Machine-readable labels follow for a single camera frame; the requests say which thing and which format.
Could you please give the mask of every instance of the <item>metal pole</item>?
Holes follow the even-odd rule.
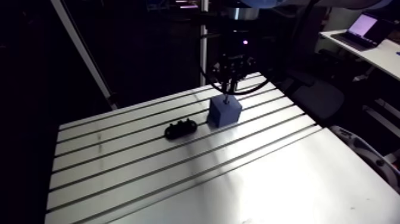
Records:
[[[86,50],[85,46],[83,45],[82,40],[79,38],[79,35],[76,32],[74,25],[72,24],[64,6],[61,3],[61,0],[51,0],[51,3],[53,4],[53,7],[56,10],[62,24],[64,25],[65,29],[67,30],[67,33],[70,35],[72,42],[75,44],[76,49],[78,50],[80,56],[82,57],[83,61],[86,64],[87,68],[89,69],[90,73],[92,74],[93,78],[95,79],[95,82],[99,86],[101,92],[103,93],[105,99],[109,103],[111,109],[116,110],[117,106],[115,104],[112,104],[109,102],[108,99],[111,96],[111,94],[110,94],[106,84],[104,83],[103,79],[101,78],[99,71],[97,71],[97,68],[96,68],[94,62],[90,58],[88,51]]]
[[[201,1],[201,11],[208,11],[208,0]],[[200,35],[206,35],[208,33],[205,25],[200,26]],[[200,40],[200,66],[203,68],[203,71],[207,72],[207,38],[203,38]],[[205,85],[205,78],[200,73],[200,86]]]

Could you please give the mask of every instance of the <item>laptop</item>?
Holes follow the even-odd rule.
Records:
[[[394,26],[395,24],[388,20],[361,14],[345,33],[331,35],[331,37],[359,51],[365,51],[382,43]]]

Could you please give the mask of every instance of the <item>aluminum table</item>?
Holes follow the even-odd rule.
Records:
[[[239,121],[219,129],[206,123],[218,94],[203,86],[61,125],[45,223],[400,223],[399,195],[275,86],[238,97]],[[187,117],[196,133],[163,137]]]

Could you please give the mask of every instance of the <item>black cable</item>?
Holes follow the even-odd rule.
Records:
[[[208,77],[208,75],[203,71],[203,68],[202,68],[201,66],[199,66],[199,69],[200,69],[201,74],[204,76],[205,80],[206,80],[208,83],[210,83],[210,85],[211,85],[214,89],[220,91],[220,92],[223,93],[223,94],[228,94],[228,95],[239,96],[239,95],[250,94],[250,93],[252,93],[252,92],[254,92],[254,91],[257,91],[257,90],[261,89],[261,88],[264,87],[266,84],[268,84],[268,82],[270,82],[270,79],[267,79],[267,80],[265,80],[263,83],[261,83],[260,85],[254,87],[254,88],[252,88],[252,89],[249,89],[249,90],[247,90],[247,91],[243,91],[243,92],[226,91],[226,90],[224,90],[224,89],[219,88],[218,86],[216,86],[216,85],[214,84],[214,82],[211,81],[210,77]]]

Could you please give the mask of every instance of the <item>blue cube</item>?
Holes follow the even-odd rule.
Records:
[[[210,99],[207,120],[216,127],[236,123],[242,112],[242,105],[234,96],[228,96],[228,104],[225,104],[224,100],[225,95],[218,95]]]

